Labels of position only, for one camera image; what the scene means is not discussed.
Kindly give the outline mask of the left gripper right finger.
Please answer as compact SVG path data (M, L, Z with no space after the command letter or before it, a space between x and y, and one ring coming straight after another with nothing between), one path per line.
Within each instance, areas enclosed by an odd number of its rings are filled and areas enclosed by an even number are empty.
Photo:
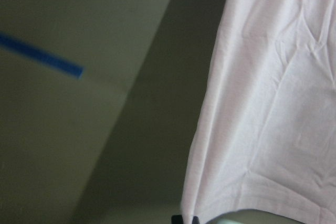
M199 224L199 218L197 216L193 217L192 224Z

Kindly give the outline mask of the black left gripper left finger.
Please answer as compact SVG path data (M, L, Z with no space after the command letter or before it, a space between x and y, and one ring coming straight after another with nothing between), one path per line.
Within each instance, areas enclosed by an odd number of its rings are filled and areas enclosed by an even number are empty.
M183 224L183 217L182 215L173 215L171 217L171 224Z

